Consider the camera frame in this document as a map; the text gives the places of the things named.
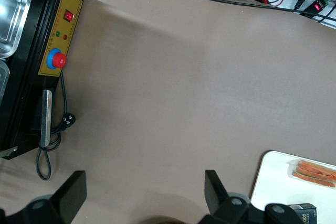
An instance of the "stainless steel container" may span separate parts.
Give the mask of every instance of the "stainless steel container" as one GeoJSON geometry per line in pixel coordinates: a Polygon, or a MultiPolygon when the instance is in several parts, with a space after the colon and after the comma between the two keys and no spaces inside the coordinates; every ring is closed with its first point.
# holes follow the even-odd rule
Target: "stainless steel container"
{"type": "Polygon", "coordinates": [[[31,0],[0,0],[0,58],[15,53],[31,0]]]}
{"type": "Polygon", "coordinates": [[[7,80],[9,76],[9,68],[2,60],[0,60],[0,104],[4,96],[7,80]]]}

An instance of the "control panel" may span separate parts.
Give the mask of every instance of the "control panel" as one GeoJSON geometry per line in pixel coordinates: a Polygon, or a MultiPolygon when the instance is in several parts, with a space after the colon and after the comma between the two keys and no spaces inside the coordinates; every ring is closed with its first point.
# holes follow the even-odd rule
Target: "control panel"
{"type": "Polygon", "coordinates": [[[81,10],[82,0],[61,0],[38,74],[59,77],[81,10]]]}

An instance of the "salmon slice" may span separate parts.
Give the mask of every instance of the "salmon slice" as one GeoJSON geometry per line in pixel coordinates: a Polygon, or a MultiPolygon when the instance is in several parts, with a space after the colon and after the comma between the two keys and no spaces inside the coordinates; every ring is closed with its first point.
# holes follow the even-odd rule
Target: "salmon slice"
{"type": "Polygon", "coordinates": [[[329,169],[329,168],[326,168],[326,167],[321,166],[321,165],[309,163],[309,162],[306,162],[306,161],[300,161],[299,166],[301,168],[303,168],[305,170],[309,170],[313,173],[319,173],[319,174],[323,174],[323,175],[327,175],[327,176],[333,176],[333,177],[336,178],[336,170],[329,169]]]}
{"type": "Polygon", "coordinates": [[[296,171],[303,174],[303,175],[307,175],[313,178],[318,178],[318,179],[323,179],[326,181],[330,181],[330,182],[336,182],[336,178],[334,178],[333,176],[327,176],[327,175],[323,175],[323,174],[319,174],[319,173],[313,173],[309,170],[303,169],[301,167],[297,167],[296,171]]]}
{"type": "Polygon", "coordinates": [[[321,179],[318,179],[318,178],[312,178],[312,177],[309,177],[307,175],[300,174],[296,171],[293,171],[292,175],[294,177],[301,178],[305,181],[313,182],[315,184],[319,184],[319,185],[322,185],[322,186],[335,187],[335,184],[330,182],[330,181],[325,181],[325,180],[321,180],[321,179]]]}

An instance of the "electronic device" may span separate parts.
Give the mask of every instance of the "electronic device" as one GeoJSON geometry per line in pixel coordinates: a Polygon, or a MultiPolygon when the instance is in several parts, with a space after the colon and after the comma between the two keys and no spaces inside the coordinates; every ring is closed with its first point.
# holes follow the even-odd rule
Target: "electronic device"
{"type": "Polygon", "coordinates": [[[48,146],[54,92],[82,4],[0,0],[0,157],[48,146]]]}
{"type": "MultiPolygon", "coordinates": [[[[327,5],[328,5],[327,0],[315,0],[310,6],[304,9],[304,11],[308,13],[317,14],[321,12],[327,5]]],[[[313,18],[315,16],[313,14],[304,14],[304,13],[301,13],[300,15],[307,17],[307,18],[313,18]]]]}

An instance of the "black box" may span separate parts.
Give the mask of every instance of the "black box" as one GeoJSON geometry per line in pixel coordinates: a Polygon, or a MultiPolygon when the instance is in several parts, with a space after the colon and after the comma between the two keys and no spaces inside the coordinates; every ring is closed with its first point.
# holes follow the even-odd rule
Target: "black box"
{"type": "Polygon", "coordinates": [[[314,205],[310,203],[304,203],[288,206],[297,213],[303,223],[317,224],[317,212],[314,205]]]}

